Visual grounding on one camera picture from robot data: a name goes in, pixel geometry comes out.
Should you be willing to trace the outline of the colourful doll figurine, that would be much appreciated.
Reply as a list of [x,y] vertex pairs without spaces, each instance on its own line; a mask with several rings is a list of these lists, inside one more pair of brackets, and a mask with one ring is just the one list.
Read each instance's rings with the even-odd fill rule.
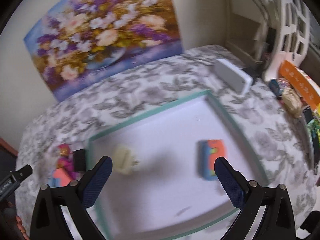
[[77,179],[80,172],[75,171],[73,163],[73,152],[68,144],[61,144],[57,147],[59,158],[57,160],[57,168],[63,168],[72,179]]

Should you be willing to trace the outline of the black power adapter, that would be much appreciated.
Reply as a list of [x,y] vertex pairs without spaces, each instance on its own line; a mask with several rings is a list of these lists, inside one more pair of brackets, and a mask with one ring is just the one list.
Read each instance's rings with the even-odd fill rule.
[[86,172],[85,149],[80,149],[73,152],[73,167],[75,172]]

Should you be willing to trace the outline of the white charger cube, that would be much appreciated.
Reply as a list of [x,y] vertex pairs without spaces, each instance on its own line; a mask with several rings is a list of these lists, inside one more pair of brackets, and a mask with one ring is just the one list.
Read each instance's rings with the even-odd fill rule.
[[131,174],[135,167],[139,165],[139,161],[132,150],[123,145],[116,146],[112,161],[114,170],[122,175]]

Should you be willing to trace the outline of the teal-rimmed white tray box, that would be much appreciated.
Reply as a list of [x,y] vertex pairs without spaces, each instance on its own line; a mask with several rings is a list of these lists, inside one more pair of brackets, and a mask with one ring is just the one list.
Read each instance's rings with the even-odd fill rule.
[[88,141],[87,166],[119,146],[138,165],[112,171],[95,211],[107,239],[176,239],[233,215],[218,180],[200,174],[200,143],[220,139],[229,163],[268,185],[266,172],[239,125],[213,94],[201,91],[108,128]]

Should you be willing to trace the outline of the orange star-patterned box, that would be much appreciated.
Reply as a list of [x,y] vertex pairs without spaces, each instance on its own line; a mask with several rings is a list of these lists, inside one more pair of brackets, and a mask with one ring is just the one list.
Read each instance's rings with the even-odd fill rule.
[[308,74],[295,67],[289,61],[282,63],[279,68],[279,74],[289,81],[313,111],[319,111],[319,86]]

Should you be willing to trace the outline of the white power bank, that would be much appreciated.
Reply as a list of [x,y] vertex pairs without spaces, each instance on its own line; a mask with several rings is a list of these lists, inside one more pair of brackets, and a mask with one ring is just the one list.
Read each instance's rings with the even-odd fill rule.
[[245,95],[253,83],[250,75],[227,59],[216,61],[214,73],[239,95]]

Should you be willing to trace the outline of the flower painting canvas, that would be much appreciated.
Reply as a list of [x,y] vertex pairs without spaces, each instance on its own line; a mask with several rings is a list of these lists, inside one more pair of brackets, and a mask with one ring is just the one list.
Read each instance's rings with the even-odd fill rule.
[[59,102],[183,50],[172,0],[61,0],[30,29],[24,43]]

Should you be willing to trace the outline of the white lattice shelf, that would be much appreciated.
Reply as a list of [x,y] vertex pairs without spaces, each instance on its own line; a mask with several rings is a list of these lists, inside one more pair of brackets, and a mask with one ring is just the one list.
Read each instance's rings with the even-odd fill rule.
[[276,40],[263,80],[269,82],[279,77],[284,61],[300,67],[305,59],[310,41],[310,10],[303,0],[276,0]]

